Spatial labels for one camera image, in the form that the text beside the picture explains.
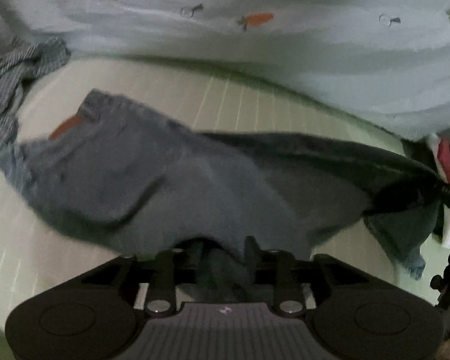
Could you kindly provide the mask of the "blue denim jeans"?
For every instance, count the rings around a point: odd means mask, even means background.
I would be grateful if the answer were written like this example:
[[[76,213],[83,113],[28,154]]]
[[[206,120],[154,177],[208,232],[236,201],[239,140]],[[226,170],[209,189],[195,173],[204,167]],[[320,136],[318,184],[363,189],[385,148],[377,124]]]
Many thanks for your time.
[[[299,133],[199,133],[143,103],[91,91],[78,123],[25,141],[0,170],[60,233],[149,257],[206,238],[238,260],[245,239],[308,258],[358,221],[419,278],[439,177],[401,155]]]

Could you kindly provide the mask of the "light blue carrot-print quilt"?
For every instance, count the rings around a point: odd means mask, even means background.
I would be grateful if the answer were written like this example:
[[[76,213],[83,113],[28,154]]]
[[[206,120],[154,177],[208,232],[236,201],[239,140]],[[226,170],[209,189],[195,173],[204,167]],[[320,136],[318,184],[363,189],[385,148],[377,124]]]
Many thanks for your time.
[[[228,65],[418,140],[450,130],[450,0],[0,0],[26,40]]]

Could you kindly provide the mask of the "blue white striped shirt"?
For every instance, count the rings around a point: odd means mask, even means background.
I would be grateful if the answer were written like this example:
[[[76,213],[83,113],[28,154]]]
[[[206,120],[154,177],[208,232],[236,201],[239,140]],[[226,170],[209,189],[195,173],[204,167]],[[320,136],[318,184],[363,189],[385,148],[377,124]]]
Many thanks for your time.
[[[65,41],[59,37],[34,44],[18,43],[0,56],[0,154],[17,138],[17,113],[26,86],[62,68],[70,57]]]

